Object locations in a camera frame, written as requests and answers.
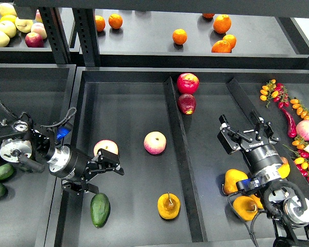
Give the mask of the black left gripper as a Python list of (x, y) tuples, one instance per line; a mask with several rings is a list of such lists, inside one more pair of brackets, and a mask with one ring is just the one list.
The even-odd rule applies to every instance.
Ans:
[(86, 180), (100, 173), (113, 171), (119, 175), (125, 174), (118, 155), (106, 149), (99, 149), (91, 158), (71, 145), (63, 145), (55, 149), (48, 163), (50, 173), (63, 179), (62, 190), (75, 195), (88, 192), (98, 194), (98, 187)]

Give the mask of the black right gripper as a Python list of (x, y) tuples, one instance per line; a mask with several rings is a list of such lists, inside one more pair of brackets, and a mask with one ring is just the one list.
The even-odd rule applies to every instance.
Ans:
[(251, 111), (251, 121), (255, 125), (255, 140), (261, 141), (264, 145), (252, 144), (250, 148), (242, 148), (242, 142), (252, 143), (252, 138), (231, 128), (226, 116), (220, 115), (220, 132), (217, 138), (225, 151), (230, 155), (236, 151), (241, 151), (244, 160), (252, 175), (262, 171), (265, 168), (278, 169), (283, 162), (273, 144), (280, 141), (280, 138), (274, 134), (271, 122), (265, 122), (256, 110)]

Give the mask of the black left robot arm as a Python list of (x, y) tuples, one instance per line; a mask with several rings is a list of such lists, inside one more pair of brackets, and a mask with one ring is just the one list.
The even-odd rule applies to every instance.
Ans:
[(89, 181), (108, 171), (124, 175), (117, 154), (100, 148), (94, 157), (61, 141), (72, 129), (69, 120), (76, 114), (75, 107), (66, 116), (51, 125), (37, 126), (26, 112), (14, 114), (0, 100), (1, 108), (13, 120), (0, 121), (0, 157), (11, 163), (23, 165), (32, 172), (50, 174), (62, 180), (62, 189), (80, 195), (85, 192), (98, 194), (98, 187)]

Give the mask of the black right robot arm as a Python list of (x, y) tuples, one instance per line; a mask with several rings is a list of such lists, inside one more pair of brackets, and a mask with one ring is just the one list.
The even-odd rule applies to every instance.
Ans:
[(243, 154), (251, 175), (233, 182), (236, 191), (229, 196), (256, 194), (260, 197), (264, 212), (274, 225), (280, 224), (286, 232), (286, 236), (276, 234), (274, 246), (309, 246), (309, 200), (296, 184), (279, 173), (283, 161), (275, 145), (280, 139), (271, 123), (264, 122), (256, 111), (248, 118), (254, 128), (240, 132), (231, 127), (224, 115), (219, 117), (217, 138), (228, 154), (236, 151)]

